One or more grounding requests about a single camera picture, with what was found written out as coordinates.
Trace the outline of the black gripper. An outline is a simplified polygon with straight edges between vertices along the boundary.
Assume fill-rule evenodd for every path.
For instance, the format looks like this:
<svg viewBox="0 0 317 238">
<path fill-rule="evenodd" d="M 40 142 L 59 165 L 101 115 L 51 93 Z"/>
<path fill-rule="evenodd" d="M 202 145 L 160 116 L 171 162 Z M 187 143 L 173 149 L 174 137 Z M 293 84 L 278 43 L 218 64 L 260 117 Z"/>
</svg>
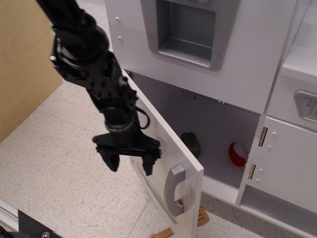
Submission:
<svg viewBox="0 0 317 238">
<path fill-rule="evenodd" d="M 95 136 L 93 142 L 108 168 L 117 171 L 119 155 L 137 156 L 142 158 L 143 169 L 150 176 L 156 160 L 161 158 L 160 142 L 145 135 L 134 121 L 106 123 L 106 128 L 109 133 Z"/>
</svg>

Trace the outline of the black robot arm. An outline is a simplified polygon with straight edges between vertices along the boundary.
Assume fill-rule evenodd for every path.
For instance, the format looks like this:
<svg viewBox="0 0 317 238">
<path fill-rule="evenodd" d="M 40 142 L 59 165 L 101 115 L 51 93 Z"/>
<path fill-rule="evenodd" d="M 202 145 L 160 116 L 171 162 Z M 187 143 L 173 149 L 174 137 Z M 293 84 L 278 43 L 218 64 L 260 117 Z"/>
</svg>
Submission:
<svg viewBox="0 0 317 238">
<path fill-rule="evenodd" d="M 108 49 L 106 33 L 74 0 L 41 0 L 39 6 L 53 25 L 54 68 L 66 81 L 84 87 L 105 117 L 107 134 L 93 138 L 97 152 L 114 172 L 120 155 L 141 157 L 151 175 L 161 156 L 160 143 L 143 133 L 137 92 Z"/>
</svg>

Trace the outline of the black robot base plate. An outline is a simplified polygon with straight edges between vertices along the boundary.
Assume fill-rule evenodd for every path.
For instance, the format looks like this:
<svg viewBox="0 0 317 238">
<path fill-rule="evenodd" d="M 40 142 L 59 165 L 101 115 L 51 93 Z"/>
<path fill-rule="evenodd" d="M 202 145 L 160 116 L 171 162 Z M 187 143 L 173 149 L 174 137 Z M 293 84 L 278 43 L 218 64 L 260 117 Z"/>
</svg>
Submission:
<svg viewBox="0 0 317 238">
<path fill-rule="evenodd" d="M 18 231 L 29 238 L 61 238 L 58 233 L 18 210 Z"/>
</svg>

